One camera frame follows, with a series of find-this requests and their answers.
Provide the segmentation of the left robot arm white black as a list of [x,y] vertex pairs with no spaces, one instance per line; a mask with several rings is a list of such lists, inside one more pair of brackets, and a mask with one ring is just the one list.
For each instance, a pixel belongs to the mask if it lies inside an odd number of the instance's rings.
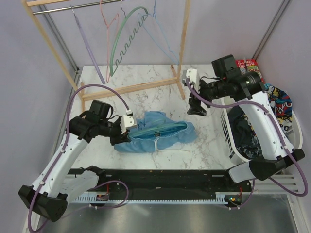
[[105,189],[107,180],[99,168],[87,168],[81,176],[69,184],[63,181],[73,163],[87,145],[97,136],[108,137],[112,145],[125,142],[136,119],[129,107],[126,114],[112,122],[110,104],[95,100],[89,110],[68,121],[64,137],[54,156],[31,185],[23,185],[18,195],[29,209],[28,215],[36,213],[56,222],[65,213],[67,206],[85,191]]

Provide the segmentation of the light blue shorts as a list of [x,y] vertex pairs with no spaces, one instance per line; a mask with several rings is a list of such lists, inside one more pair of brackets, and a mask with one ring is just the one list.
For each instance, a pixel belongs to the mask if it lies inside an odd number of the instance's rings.
[[115,144],[114,149],[123,153],[153,153],[175,143],[191,143],[196,140],[197,133],[191,122],[171,120],[161,111],[146,111],[128,138],[130,142]]

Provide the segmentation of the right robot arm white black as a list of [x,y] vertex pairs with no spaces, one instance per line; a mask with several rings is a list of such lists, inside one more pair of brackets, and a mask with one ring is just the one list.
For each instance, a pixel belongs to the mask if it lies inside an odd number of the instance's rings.
[[229,175],[223,178],[223,187],[234,191],[240,182],[258,179],[264,181],[288,168],[305,157],[302,149],[296,149],[288,140],[277,121],[265,92],[264,83],[254,71],[242,74],[233,55],[212,62],[217,81],[206,83],[196,69],[183,71],[183,84],[190,91],[189,115],[205,116],[201,107],[212,106],[212,101],[231,97],[247,115],[259,140],[262,157],[237,165],[229,169]]

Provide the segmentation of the teal plastic hanger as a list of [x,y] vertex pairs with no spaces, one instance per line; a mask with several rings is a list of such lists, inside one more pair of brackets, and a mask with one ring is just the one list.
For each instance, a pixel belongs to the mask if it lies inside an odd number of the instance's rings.
[[179,130],[183,130],[187,128],[187,124],[185,122],[171,122],[166,123],[165,120],[156,121],[158,124],[150,125],[149,128],[144,128],[141,130],[137,130],[135,132],[130,132],[131,137],[152,137],[159,136],[162,134],[174,133]]

